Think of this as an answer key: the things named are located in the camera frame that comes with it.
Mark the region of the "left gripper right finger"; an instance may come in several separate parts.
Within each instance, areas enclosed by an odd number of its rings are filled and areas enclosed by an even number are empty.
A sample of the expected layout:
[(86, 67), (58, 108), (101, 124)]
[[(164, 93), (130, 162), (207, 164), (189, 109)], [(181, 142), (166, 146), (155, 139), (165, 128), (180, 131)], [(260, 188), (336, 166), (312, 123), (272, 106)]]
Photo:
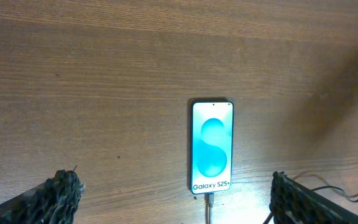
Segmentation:
[(270, 192), (270, 214), (268, 219), (274, 224), (288, 223), (358, 223), (358, 215), (317, 194), (318, 190), (333, 189), (339, 191), (348, 201), (352, 200), (343, 189), (331, 185), (308, 189), (290, 179), (284, 172), (274, 172)]

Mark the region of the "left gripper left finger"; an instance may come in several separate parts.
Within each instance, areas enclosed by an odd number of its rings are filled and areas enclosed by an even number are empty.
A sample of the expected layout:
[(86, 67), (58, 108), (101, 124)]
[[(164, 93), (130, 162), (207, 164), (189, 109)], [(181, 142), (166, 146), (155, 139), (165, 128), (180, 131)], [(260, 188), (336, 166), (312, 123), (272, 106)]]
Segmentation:
[(58, 170), (54, 177), (0, 204), (0, 224), (73, 224), (84, 191), (75, 171)]

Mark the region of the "blue Samsung Galaxy smartphone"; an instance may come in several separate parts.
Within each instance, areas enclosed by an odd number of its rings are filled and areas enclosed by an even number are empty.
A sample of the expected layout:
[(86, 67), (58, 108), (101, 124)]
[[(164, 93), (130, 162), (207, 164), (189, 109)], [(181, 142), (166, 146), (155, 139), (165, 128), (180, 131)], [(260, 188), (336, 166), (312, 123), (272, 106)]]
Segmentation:
[(228, 190), (232, 180), (234, 104), (196, 101), (191, 106), (191, 175), (193, 194)]

